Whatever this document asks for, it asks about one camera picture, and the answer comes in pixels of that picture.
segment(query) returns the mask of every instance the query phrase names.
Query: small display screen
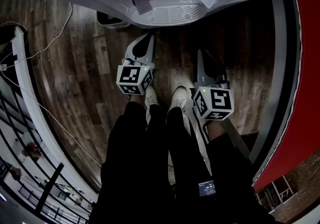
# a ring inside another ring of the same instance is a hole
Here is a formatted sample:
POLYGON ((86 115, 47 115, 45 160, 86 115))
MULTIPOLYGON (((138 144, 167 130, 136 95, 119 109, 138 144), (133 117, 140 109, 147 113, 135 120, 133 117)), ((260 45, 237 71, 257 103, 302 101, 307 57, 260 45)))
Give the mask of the small display screen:
POLYGON ((199 184, 199 194, 200 196, 210 196, 210 195, 215 195, 215 186, 214 186, 214 181, 210 180, 204 183, 199 184))

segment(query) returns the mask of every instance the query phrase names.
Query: shoelace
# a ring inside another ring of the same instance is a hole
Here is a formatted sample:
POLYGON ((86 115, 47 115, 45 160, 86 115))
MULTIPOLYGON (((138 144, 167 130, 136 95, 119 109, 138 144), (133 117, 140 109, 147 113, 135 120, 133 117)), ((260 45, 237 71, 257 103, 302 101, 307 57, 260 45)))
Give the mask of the shoelace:
POLYGON ((185 100, 185 99, 181 99, 181 100, 176 99, 176 100, 175 100, 175 103, 174 103, 174 107, 180 107, 180 108, 181 108, 184 100, 185 100))
POLYGON ((154 99, 154 97, 153 96, 149 96, 149 97, 147 97, 146 98, 146 102, 147 102, 147 104, 150 106, 150 105, 155 105, 156 104, 156 101, 155 101, 155 99, 154 99))

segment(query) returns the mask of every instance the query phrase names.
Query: brick wall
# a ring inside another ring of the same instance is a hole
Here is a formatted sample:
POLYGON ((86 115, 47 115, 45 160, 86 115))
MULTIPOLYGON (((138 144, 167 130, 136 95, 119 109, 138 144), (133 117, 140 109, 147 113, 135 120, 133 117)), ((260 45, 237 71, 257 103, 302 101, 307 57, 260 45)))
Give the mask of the brick wall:
POLYGON ((272 215, 277 221, 292 223, 320 198, 320 150, 285 176, 297 194, 272 215))

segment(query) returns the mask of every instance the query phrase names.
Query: red wall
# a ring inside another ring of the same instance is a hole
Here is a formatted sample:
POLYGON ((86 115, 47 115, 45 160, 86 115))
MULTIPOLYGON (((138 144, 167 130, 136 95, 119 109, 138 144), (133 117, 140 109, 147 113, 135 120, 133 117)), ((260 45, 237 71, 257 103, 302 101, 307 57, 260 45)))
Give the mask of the red wall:
POLYGON ((294 112, 255 189, 288 173, 320 148, 320 0, 298 0, 298 7, 303 48, 294 112))

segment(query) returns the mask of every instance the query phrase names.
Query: white sneaker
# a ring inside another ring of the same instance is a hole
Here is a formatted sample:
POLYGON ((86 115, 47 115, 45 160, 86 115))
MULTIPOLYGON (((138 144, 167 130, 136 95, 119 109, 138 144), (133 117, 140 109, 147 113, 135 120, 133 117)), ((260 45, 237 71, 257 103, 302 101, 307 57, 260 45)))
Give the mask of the white sneaker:
POLYGON ((181 109, 183 109, 187 102, 187 98, 188 98, 187 96, 188 96, 187 89, 182 86, 178 87, 172 95, 171 106, 169 108, 169 111, 173 107, 180 107, 181 109))
POLYGON ((146 107, 149 109, 150 105, 159 105, 158 99, 157 99, 157 93, 155 89, 152 86, 148 86, 145 92, 145 100, 144 103, 146 107))

